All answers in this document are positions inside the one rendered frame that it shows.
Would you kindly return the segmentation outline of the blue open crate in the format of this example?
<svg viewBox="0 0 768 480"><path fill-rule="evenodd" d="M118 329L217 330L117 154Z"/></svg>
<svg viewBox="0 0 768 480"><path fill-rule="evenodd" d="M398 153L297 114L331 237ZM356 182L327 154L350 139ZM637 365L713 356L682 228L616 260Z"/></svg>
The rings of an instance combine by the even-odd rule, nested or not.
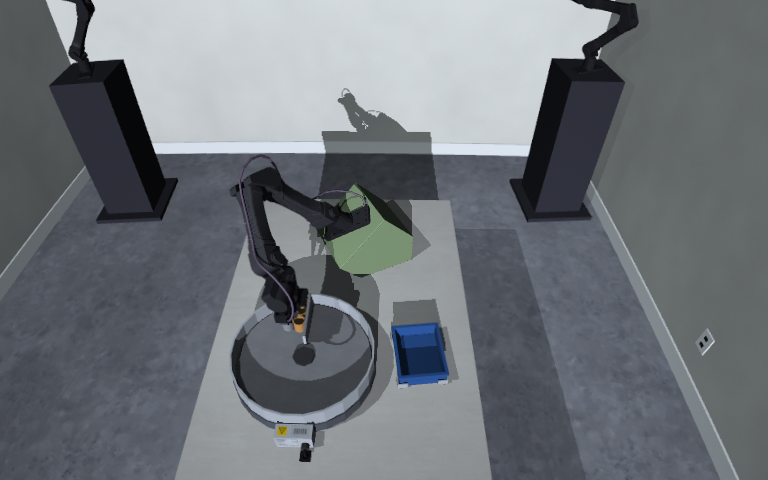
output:
<svg viewBox="0 0 768 480"><path fill-rule="evenodd" d="M438 322L393 326L392 335L399 384L438 383L447 379L449 371Z"/></svg>

